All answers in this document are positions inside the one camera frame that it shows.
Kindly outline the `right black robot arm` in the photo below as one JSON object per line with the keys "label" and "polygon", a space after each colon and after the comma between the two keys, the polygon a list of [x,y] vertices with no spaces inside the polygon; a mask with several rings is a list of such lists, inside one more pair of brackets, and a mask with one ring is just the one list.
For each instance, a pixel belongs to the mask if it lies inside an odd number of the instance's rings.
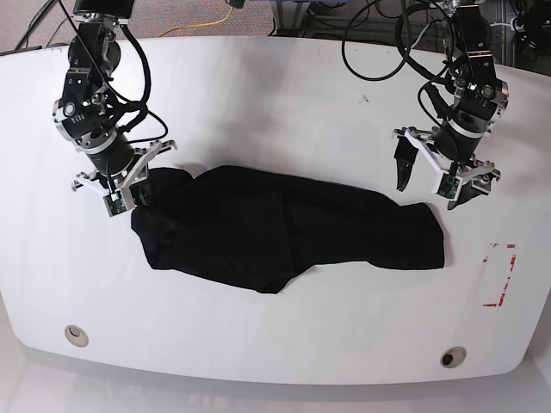
{"label": "right black robot arm", "polygon": [[[94,165],[77,174],[74,191],[88,188],[101,195],[110,216],[152,203],[148,164],[175,148],[164,134],[128,140],[126,135],[152,115],[148,108],[152,74],[143,48],[130,32],[131,1],[78,1],[68,16],[75,36],[69,45],[69,69],[62,96],[53,106],[53,122],[76,151]],[[112,86],[121,61],[115,30],[120,29],[139,56],[144,90],[130,100]]]}

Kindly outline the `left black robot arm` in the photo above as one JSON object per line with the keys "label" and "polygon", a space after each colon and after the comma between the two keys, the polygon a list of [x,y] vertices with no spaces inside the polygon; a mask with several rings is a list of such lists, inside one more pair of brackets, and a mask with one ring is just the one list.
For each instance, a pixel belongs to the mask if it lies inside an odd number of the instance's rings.
{"label": "left black robot arm", "polygon": [[474,1],[423,1],[406,8],[394,29],[399,53],[406,53],[402,29],[410,15],[430,8],[443,15],[443,70],[433,74],[412,58],[406,61],[427,81],[420,92],[430,99],[435,125],[429,131],[413,126],[395,130],[397,189],[406,189],[421,154],[436,172],[433,194],[446,199],[448,209],[453,210],[490,194],[492,183],[500,178],[495,164],[479,160],[475,150],[505,112],[509,90],[496,75],[490,27]]}

